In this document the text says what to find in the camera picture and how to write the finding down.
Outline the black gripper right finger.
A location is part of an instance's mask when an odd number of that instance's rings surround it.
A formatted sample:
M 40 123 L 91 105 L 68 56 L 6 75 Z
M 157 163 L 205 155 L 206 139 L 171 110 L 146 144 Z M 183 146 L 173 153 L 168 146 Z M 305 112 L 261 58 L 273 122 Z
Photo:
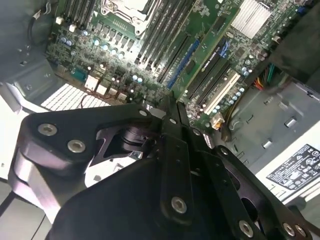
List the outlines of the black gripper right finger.
M 191 164 L 200 169 L 216 195 L 216 219 L 225 226 L 228 240 L 312 240 L 314 225 L 295 214 L 276 198 L 255 175 L 229 151 L 210 149 L 201 132 L 190 127 L 185 105 L 177 102 L 182 126 L 187 131 Z

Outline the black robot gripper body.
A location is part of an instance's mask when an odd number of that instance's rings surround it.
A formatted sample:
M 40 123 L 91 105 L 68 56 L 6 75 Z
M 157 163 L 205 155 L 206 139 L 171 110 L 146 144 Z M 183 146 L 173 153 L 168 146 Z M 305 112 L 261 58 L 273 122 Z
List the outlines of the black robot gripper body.
M 166 219 L 157 202 L 160 163 L 145 158 L 73 196 L 58 212 L 52 240 L 228 240 L 216 217 L 216 195 L 199 168 L 192 165 L 187 131 L 193 214 L 190 223 Z

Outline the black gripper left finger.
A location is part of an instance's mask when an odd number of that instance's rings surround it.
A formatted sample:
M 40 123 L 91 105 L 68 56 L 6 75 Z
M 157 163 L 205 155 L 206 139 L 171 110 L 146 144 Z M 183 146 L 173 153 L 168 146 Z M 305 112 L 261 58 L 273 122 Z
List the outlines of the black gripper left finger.
M 21 123 L 9 183 L 20 197 L 41 207 L 53 222 L 63 205 L 85 190 L 89 167 L 139 152 L 160 163 L 162 215 L 190 223 L 194 211 L 189 122 L 172 94 L 159 107 L 131 103 L 34 113 Z

